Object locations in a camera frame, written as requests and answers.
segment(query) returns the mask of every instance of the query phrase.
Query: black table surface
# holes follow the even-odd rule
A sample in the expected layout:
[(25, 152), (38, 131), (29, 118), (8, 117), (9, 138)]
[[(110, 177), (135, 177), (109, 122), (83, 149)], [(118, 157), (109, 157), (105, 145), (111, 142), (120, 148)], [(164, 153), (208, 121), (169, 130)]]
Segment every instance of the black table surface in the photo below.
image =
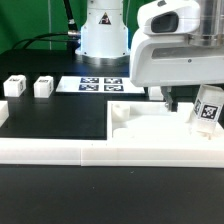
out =
[[(56, 93), (48, 100), (34, 99), (31, 87), (40, 74), (55, 75), (56, 83), (61, 75), (73, 73), (128, 75), (127, 65), (102, 71), (97, 66), (68, 62), (66, 57), (70, 60), (63, 51), (35, 50), (0, 55), (1, 82), (12, 73), (28, 75), (23, 96), (7, 99), (11, 118), (1, 137), (105, 139), (107, 100), (146, 100), (134, 95)], [(81, 127), (79, 120), (86, 126)], [(99, 130), (91, 132), (90, 126), (96, 125)], [(0, 223), (223, 224), (224, 170), (0, 165)]]
[[(144, 94), (68, 94), (55, 89), (62, 76), (128, 77), (128, 71), (128, 64), (77, 62), (68, 51), (6, 51), (0, 55), (0, 99), (8, 101), (9, 118), (0, 129), (0, 137), (106, 139), (107, 101), (146, 100)], [(3, 94), (3, 82), (12, 74), (24, 74), (27, 79), (27, 89), (19, 98)], [(33, 96), (33, 84), (42, 75), (54, 77), (55, 89), (48, 99)]]

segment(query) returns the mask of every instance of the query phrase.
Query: small white cube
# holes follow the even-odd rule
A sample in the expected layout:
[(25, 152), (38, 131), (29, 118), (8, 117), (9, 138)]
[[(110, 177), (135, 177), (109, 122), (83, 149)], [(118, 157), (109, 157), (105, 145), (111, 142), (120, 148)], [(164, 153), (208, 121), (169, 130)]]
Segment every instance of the small white cube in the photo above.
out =
[(26, 77), (24, 75), (12, 75), (3, 84), (4, 95), (19, 97), (26, 89)]
[(152, 86), (148, 88), (149, 92), (149, 99), (150, 100), (159, 100), (162, 101), (164, 96), (161, 92), (161, 87), (160, 86)]
[(191, 114), (192, 130), (212, 134), (223, 104), (224, 91), (222, 88), (201, 85)]
[(54, 89), (54, 79), (51, 76), (40, 76), (34, 83), (34, 97), (48, 98)]
[(7, 101), (0, 101), (0, 127), (9, 117), (9, 109)]

